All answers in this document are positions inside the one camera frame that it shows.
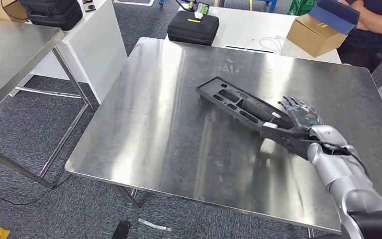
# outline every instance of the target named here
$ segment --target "small electronic device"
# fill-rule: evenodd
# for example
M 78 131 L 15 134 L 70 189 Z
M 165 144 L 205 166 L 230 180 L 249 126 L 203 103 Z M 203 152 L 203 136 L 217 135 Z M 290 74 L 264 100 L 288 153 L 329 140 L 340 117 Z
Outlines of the small electronic device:
M 83 0 L 83 7 L 85 12 L 95 11 L 96 6 L 93 0 Z
M 199 2 L 197 4 L 197 9 L 196 11 L 198 12 L 201 12 L 203 13 L 204 15 L 207 15 L 208 13 L 208 8 L 210 7 L 210 5 L 206 4 L 206 3 L 203 3 L 203 2 Z

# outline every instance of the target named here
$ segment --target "gray carpet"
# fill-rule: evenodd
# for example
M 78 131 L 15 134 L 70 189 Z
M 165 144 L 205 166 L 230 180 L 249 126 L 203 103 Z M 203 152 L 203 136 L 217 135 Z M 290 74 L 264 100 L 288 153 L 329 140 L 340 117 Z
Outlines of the gray carpet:
M 279 0 L 275 12 L 286 13 Z M 246 9 L 246 1 L 227 0 L 228 7 Z M 263 2 L 254 9 L 264 7 Z M 167 0 L 160 8 L 114 4 L 125 47 L 130 53 L 141 36 L 164 38 L 178 6 Z M 28 87 L 73 92 L 70 83 L 33 77 Z M 90 88 L 82 85 L 97 105 Z M 0 151 L 38 172 L 82 106 L 81 100 L 20 92 L 0 104 Z M 46 178 L 60 183 L 69 176 L 63 165 L 92 118 L 81 118 Z M 109 239 L 120 221 L 129 221 L 131 239 L 140 238 L 305 238 L 306 229 L 228 210 L 140 192 L 140 209 L 130 207 L 108 184 L 71 176 L 57 189 L 47 191 L 0 164 L 0 197 L 27 206 L 0 201 L 0 225 L 11 230 L 9 238 L 102 238 Z M 138 218 L 172 228 L 159 231 L 137 222 Z

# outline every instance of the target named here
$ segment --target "metal table surface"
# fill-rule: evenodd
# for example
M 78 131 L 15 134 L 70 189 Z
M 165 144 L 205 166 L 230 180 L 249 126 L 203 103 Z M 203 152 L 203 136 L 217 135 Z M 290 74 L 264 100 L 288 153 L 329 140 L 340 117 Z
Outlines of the metal table surface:
M 62 38 L 59 28 L 0 21 L 0 102 Z
M 141 38 L 65 165 L 75 175 L 339 233 L 309 162 L 262 140 L 195 87 L 219 76 L 281 109 L 318 109 L 382 194 L 382 101 L 365 68 Z

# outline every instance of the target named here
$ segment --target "black object on floor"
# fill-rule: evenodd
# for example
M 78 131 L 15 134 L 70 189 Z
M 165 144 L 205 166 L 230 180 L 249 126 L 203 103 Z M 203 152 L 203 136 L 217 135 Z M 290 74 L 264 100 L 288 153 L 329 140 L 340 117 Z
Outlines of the black object on floor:
M 180 41 L 211 46 L 219 28 L 219 18 L 205 15 L 202 19 L 194 17 L 193 12 L 178 11 L 168 25 L 171 41 Z
M 83 18 L 83 12 L 76 0 L 60 3 L 56 0 L 23 1 L 28 18 L 33 24 L 60 27 L 71 30 Z
M 131 226 L 132 224 L 128 221 L 120 221 L 118 226 L 116 227 L 112 239 L 126 239 L 128 237 L 128 233 L 131 229 Z

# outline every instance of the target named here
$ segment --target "dark shirt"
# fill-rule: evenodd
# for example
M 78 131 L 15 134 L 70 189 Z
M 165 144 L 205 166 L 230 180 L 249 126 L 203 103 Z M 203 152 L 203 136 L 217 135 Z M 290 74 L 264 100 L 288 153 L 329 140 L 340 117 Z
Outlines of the dark shirt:
M 378 15 L 382 15 L 382 0 L 364 0 L 364 7 Z M 345 42 L 355 48 L 362 48 L 372 52 L 382 50 L 382 35 L 371 31 L 356 29 L 348 35 Z

